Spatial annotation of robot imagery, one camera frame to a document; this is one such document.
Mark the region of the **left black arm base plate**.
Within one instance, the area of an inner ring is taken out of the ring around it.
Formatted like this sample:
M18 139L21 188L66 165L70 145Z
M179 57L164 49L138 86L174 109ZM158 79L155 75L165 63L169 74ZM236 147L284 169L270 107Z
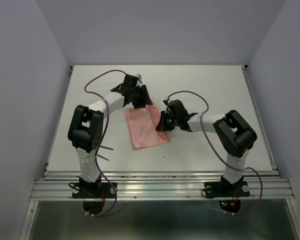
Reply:
M108 182L100 182L92 186L79 182L70 182L73 199L115 199L114 188Z

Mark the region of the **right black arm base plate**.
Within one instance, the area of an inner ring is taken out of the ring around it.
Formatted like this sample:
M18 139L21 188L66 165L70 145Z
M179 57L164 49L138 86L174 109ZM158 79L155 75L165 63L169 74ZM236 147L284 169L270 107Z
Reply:
M232 198L237 196L249 197L250 191L246 181L236 184L228 184L221 181L210 181L204 183L201 195L207 199Z

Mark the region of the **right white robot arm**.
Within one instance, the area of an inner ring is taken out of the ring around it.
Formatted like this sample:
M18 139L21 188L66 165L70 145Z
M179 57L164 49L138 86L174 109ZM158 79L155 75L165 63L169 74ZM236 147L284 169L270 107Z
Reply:
M203 132L210 147L225 164L221 175L220 189L225 195L232 195L238 190L238 182L243 179L243 171L247 155L257 140L257 134L236 110L219 115L199 115L188 113L183 103L176 99L163 101L166 108L160 112L160 120L156 126L158 132L169 132L176 127L182 131ZM225 149L227 156L223 160L208 138L207 133L216 134Z

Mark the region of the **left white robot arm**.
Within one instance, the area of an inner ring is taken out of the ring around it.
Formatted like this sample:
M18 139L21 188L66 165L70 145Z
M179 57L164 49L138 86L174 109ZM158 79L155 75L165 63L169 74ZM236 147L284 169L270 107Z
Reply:
M97 182L101 176L96 165L96 152L104 138L104 120L109 120L111 113L131 104L134 109L151 106L147 87L142 83L141 75L125 74L123 82L110 90L105 96L88 91L101 100L88 106L78 105L74 109L72 120L67 133L79 159L80 177L85 182L84 191L90 197L101 193L101 184Z

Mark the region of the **pink satin napkin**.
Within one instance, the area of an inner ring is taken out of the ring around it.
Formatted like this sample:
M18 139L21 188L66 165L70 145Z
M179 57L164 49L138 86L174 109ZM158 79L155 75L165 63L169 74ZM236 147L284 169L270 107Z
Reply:
M124 119L129 132L132 147L135 150L163 145L170 138L166 132L156 130L161 113L155 102L145 108L127 108Z

